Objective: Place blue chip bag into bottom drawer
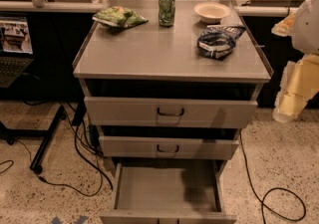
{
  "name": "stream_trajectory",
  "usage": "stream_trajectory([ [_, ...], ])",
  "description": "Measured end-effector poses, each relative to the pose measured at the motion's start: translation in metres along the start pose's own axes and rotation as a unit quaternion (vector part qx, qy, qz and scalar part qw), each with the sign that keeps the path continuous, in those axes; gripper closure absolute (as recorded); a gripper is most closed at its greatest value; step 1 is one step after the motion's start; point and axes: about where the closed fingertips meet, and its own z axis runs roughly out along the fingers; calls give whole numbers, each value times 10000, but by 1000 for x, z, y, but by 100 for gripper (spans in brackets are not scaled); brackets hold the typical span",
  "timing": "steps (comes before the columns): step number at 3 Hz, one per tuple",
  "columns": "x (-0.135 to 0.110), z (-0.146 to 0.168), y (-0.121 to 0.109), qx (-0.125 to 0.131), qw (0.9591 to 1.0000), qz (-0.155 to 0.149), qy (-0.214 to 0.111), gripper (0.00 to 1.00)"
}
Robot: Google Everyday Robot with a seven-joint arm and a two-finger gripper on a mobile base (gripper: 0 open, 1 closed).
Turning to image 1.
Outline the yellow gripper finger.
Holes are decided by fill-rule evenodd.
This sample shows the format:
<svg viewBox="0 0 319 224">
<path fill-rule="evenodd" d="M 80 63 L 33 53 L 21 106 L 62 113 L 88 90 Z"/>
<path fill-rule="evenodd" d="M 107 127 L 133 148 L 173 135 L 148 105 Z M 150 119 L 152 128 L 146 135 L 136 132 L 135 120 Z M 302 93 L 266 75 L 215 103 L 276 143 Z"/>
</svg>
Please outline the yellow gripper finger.
<svg viewBox="0 0 319 224">
<path fill-rule="evenodd" d="M 273 26 L 271 33 L 280 37 L 291 36 L 293 33 L 295 16 L 295 13 L 290 13 L 287 17 Z"/>
<path fill-rule="evenodd" d="M 288 123 L 298 118 L 308 102 L 319 93 L 319 56 L 307 54 L 283 70 L 273 118 Z"/>
</svg>

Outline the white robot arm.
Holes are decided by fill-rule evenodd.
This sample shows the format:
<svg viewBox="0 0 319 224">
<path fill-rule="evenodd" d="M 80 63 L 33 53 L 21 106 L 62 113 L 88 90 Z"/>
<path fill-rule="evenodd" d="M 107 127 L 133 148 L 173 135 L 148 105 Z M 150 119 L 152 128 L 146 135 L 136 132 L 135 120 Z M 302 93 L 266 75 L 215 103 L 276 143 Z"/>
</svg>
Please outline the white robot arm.
<svg viewBox="0 0 319 224">
<path fill-rule="evenodd" d="M 290 36 L 293 48 L 303 53 L 298 62 L 288 62 L 284 68 L 274 104 L 273 118 L 287 123 L 319 93 L 319 0 L 305 0 L 271 32 Z"/>
</svg>

